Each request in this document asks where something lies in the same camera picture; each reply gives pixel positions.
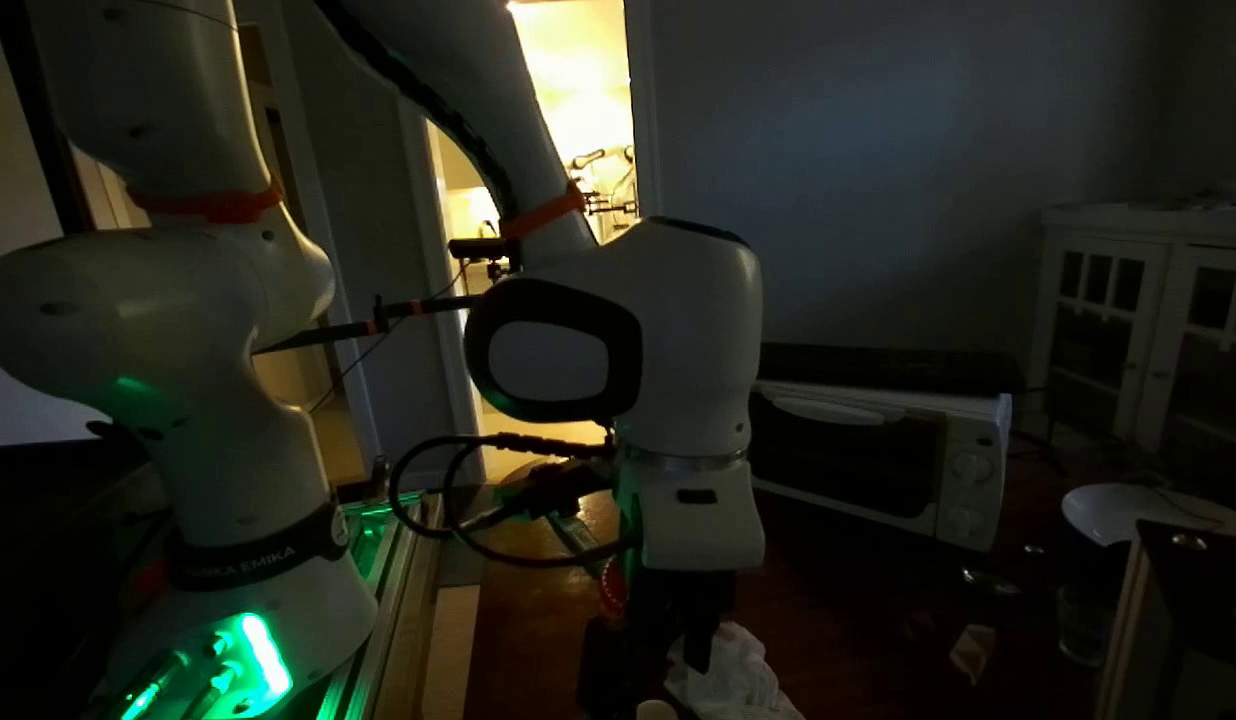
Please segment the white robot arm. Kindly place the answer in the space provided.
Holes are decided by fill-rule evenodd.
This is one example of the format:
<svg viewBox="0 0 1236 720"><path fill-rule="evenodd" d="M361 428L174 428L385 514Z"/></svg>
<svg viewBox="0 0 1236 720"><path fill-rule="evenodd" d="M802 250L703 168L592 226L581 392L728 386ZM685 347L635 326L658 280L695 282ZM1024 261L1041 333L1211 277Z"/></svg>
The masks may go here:
<svg viewBox="0 0 1236 720"><path fill-rule="evenodd" d="M379 615L306 421L254 378L267 353L343 340L335 263L263 155L241 0L18 5L58 132L139 217L0 257L0 369L123 428L172 500L168 588L123 629L93 707L271 720ZM494 200L493 247L512 270L462 299L462 369L508 410L508 448L620 506L602 710L689 703L764 556L757 250L672 217L596 236L503 0L313 5Z"/></svg>

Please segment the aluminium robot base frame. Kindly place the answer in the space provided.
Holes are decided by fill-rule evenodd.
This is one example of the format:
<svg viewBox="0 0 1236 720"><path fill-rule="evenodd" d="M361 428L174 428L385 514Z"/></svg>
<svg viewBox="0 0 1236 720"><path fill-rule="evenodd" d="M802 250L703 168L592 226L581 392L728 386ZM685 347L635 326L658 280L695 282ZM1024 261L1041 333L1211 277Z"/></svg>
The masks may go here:
<svg viewBox="0 0 1236 720"><path fill-rule="evenodd" d="M388 500L322 500L243 545L168 538L84 720L372 720L419 545Z"/></svg>

